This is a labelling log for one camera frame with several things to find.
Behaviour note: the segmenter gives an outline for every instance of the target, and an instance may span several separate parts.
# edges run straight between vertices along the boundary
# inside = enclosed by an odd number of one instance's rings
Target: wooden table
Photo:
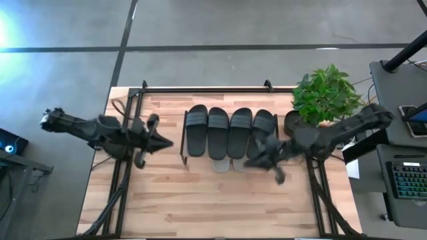
[[[114,87],[109,99],[126,101],[128,90]],[[184,111],[194,105],[221,107],[229,116],[240,107],[249,107],[254,114],[267,109],[278,115],[280,138],[285,139],[284,117],[292,110],[292,99],[291,93],[145,93],[141,118],[146,121],[149,114],[157,113],[157,130],[175,145],[147,156],[145,169],[132,167],[122,237],[318,237],[302,157],[283,163],[286,182],[277,186],[272,172],[250,169],[239,173],[231,168],[227,173],[216,173],[208,158],[189,157],[184,166],[179,156]],[[105,114],[123,119],[110,101]],[[93,164],[106,157],[103,152],[96,153]],[[88,229],[105,207],[113,166],[114,162],[108,161],[91,173],[78,233]],[[361,232],[344,163],[330,158],[326,172],[335,206]],[[328,229],[324,205],[322,212]]]

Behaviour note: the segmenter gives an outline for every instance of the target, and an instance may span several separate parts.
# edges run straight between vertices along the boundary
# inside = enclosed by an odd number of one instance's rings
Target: computer monitor
[[[402,116],[403,121],[413,123],[427,123],[427,103],[415,107],[405,106],[405,114]]]

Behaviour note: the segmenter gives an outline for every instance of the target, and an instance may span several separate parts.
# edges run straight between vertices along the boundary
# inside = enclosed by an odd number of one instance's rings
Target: rgb keyboard
[[[427,200],[426,164],[389,162],[389,170],[394,178],[396,198]]]

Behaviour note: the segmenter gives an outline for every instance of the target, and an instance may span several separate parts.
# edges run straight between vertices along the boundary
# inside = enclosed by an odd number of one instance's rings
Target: black flower pot
[[[294,135],[295,129],[301,127],[315,127],[315,125],[305,123],[300,113],[296,110],[292,110],[288,114],[286,114],[285,123],[283,126],[283,130],[286,135],[292,137]]]

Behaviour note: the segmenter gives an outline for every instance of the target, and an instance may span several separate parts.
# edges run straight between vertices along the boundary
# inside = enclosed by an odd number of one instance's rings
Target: concrete floor
[[[1,0],[0,48],[119,47],[131,0]],[[409,43],[426,30],[415,0],[139,0],[128,45]],[[355,83],[371,61],[400,49],[186,51],[126,53],[119,86],[295,85],[302,75],[335,63]],[[26,156],[55,166],[28,191],[9,239],[74,235],[93,151],[38,122],[46,108],[90,118],[103,112],[117,52],[0,53],[1,128],[30,141]],[[412,60],[427,59],[422,50]],[[364,94],[372,83],[357,85]],[[355,191],[369,236],[425,239],[427,231],[381,221],[378,193]]]

